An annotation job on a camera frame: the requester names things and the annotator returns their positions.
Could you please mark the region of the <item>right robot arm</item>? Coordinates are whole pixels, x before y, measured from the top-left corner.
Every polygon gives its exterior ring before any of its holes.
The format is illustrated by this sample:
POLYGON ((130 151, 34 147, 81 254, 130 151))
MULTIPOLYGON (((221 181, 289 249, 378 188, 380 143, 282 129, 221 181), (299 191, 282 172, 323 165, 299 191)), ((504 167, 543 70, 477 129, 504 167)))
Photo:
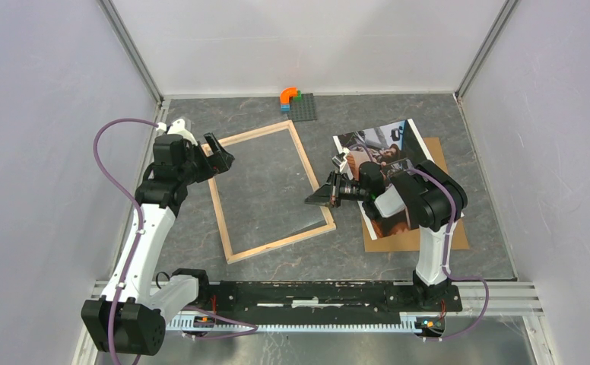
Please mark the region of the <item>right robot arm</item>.
POLYGON ((464 189, 431 160, 387 176, 377 163, 362 163, 358 177, 330 172, 327 181, 305 199, 309 205, 336 208, 344 200, 360 202, 367 218, 384 224, 403 214, 420 231, 419 259, 412 276, 412 301, 431 310, 452 284, 449 253, 452 231, 468 199, 464 189))

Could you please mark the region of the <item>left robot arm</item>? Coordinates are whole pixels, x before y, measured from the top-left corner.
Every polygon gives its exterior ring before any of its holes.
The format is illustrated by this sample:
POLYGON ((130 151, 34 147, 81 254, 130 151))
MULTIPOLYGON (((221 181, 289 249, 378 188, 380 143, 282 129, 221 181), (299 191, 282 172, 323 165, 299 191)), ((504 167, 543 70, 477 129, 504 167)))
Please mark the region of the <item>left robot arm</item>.
POLYGON ((202 145, 188 133, 165 134, 153 145, 153 160, 132 198, 135 218, 115 271, 97 299, 86 300, 81 318, 98 351, 153 356, 163 344, 168 323, 187 304, 204 309, 211 289, 203 270, 177 269, 153 291, 152 278, 188 186, 227 172, 234 161, 217 138, 202 145))

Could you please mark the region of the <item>printed photo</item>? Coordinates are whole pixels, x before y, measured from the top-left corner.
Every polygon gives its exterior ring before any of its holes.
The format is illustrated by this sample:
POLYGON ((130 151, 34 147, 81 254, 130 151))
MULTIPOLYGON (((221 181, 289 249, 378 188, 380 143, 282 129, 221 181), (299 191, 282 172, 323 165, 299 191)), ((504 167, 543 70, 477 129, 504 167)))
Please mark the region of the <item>printed photo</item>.
MULTIPOLYGON (((346 173, 351 179, 358 177, 362 163, 377 163, 390 176, 424 160, 434 162, 411 119, 336 135, 333 141, 338 149, 337 154, 344 148, 351 151, 347 158, 350 170, 346 173)), ((384 236, 390 236, 399 230, 396 225, 402 221, 408 222, 403 214, 398 214, 378 225, 380 230, 385 231, 384 236)))

